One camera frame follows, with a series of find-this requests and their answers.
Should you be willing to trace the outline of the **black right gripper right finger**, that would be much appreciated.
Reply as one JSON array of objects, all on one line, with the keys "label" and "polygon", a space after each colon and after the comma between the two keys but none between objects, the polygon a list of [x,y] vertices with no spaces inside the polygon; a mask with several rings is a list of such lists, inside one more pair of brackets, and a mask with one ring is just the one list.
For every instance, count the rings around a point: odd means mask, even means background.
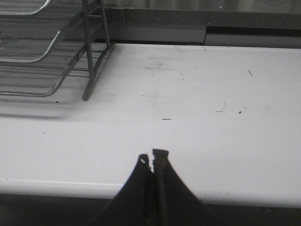
[{"label": "black right gripper right finger", "polygon": [[219,226],[220,219],[189,190],[166,150],[153,149],[160,226]]}]

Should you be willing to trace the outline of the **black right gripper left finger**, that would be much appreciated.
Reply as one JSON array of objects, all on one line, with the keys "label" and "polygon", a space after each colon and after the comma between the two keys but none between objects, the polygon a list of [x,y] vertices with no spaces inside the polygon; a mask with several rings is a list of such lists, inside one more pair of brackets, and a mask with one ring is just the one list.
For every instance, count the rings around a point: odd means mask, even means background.
[{"label": "black right gripper left finger", "polygon": [[152,172],[147,154],[136,165],[117,195],[91,220],[89,226],[146,226],[149,223],[149,179]]}]

